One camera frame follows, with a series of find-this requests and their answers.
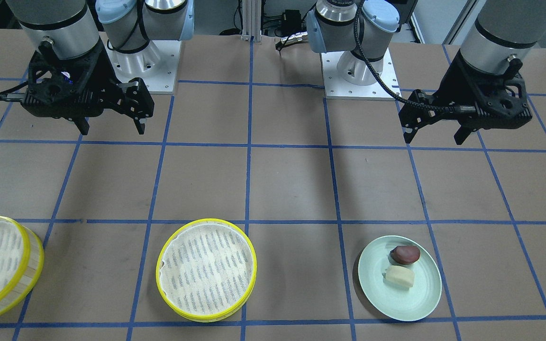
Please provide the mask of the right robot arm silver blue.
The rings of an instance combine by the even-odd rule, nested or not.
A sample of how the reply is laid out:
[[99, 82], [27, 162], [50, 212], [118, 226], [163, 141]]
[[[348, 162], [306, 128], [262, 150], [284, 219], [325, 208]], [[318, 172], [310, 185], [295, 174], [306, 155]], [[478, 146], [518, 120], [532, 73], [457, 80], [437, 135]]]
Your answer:
[[156, 41], [194, 33], [192, 0], [9, 0], [35, 46], [26, 92], [0, 95], [37, 118], [65, 119], [82, 135], [89, 118], [111, 109], [139, 134], [154, 114], [145, 82], [164, 66]]

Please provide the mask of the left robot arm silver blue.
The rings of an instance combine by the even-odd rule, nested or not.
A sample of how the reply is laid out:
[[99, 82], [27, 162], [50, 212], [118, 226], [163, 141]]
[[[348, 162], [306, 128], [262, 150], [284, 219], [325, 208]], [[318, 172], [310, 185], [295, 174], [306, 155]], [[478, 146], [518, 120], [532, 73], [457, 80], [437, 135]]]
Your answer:
[[403, 104], [403, 138], [441, 120], [459, 123], [461, 145], [484, 129], [518, 129], [532, 119], [520, 69], [525, 56], [546, 31], [546, 3], [488, 0], [449, 65], [437, 91], [414, 90], [408, 99], [382, 81], [383, 59], [400, 13], [385, 0], [319, 0], [306, 15], [313, 52], [341, 53], [342, 79], [358, 86], [378, 83]]

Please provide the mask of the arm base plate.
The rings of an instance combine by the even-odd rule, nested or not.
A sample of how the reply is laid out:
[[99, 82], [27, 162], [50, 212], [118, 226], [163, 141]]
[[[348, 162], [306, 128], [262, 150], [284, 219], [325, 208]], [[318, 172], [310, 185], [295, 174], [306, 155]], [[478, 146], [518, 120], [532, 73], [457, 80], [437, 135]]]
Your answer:
[[350, 51], [322, 53], [320, 58], [327, 99], [395, 100]]
[[172, 95], [175, 90], [182, 41], [150, 41], [145, 49], [124, 54], [106, 48], [117, 78], [123, 83], [141, 78], [152, 94]]

